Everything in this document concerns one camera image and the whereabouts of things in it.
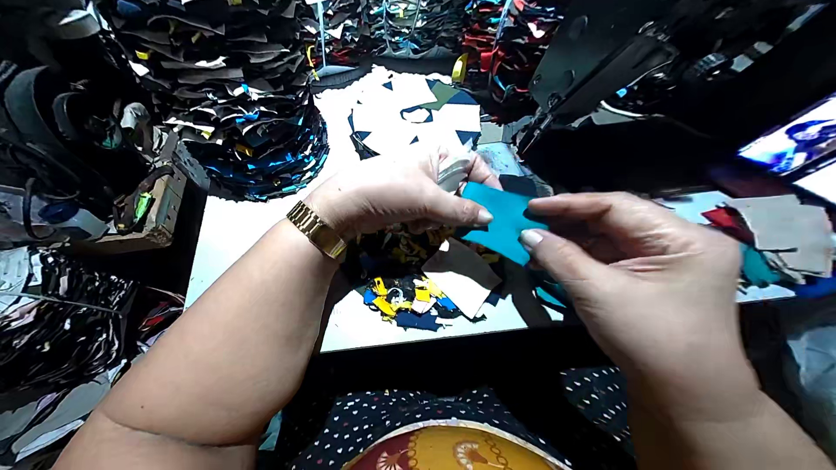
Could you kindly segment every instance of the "yellow patterned fabric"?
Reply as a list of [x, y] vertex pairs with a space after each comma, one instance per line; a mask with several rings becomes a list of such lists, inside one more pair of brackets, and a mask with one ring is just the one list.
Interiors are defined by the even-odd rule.
[[384, 437], [345, 470], [555, 470], [568, 468], [525, 441], [476, 423], [430, 424]]

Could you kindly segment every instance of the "teal fabric piece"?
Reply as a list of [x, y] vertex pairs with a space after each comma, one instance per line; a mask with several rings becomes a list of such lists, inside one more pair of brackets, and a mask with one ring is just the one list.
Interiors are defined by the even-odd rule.
[[781, 274], [769, 267], [767, 260], [755, 248], [740, 244], [743, 277], [757, 287], [767, 287], [781, 280]]
[[282, 412], [279, 411], [270, 420], [267, 430], [262, 434], [263, 439], [258, 450], [260, 451], [274, 451], [276, 450], [276, 442], [278, 441], [278, 432], [282, 429]]
[[537, 291], [537, 296], [543, 301], [548, 302], [552, 305], [557, 305], [558, 307], [566, 307], [566, 305], [563, 305], [563, 302], [559, 301], [556, 297], [551, 295], [546, 289], [537, 286], [536, 288], [534, 288], [534, 290]]
[[530, 257], [519, 242], [520, 233], [529, 228], [548, 227], [525, 216], [528, 201], [533, 197], [499, 191], [479, 183], [469, 182], [461, 193], [465, 199], [482, 204], [491, 214], [493, 220], [487, 227], [470, 229], [461, 236], [468, 242], [479, 243], [514, 263], [525, 266]]

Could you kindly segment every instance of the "hand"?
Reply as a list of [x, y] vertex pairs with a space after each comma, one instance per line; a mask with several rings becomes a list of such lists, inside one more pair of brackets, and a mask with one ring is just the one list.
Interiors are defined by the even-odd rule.
[[[473, 201], [436, 184], [447, 150], [376, 156], [330, 177], [306, 203], [343, 238], [374, 232], [395, 222], [420, 231], [446, 225], [486, 225], [493, 215]], [[468, 179], [502, 189], [487, 163], [471, 152]]]
[[527, 230], [520, 241], [639, 394], [699, 414], [757, 392], [737, 323], [737, 242], [625, 193], [562, 194], [528, 208], [552, 232]]

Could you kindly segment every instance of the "white fabric scrap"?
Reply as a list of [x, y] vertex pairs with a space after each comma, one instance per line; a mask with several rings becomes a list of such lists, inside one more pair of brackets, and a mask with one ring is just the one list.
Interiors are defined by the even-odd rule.
[[454, 238], [442, 243], [422, 270], [469, 319], [502, 281], [479, 253]]

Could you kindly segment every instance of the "right hand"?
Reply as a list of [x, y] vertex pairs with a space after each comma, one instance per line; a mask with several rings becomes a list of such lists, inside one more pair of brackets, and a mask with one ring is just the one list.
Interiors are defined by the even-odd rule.
[[561, 194], [528, 208], [551, 232], [520, 241], [567, 290], [633, 395], [725, 418], [757, 393], [737, 319], [737, 242], [626, 193]]

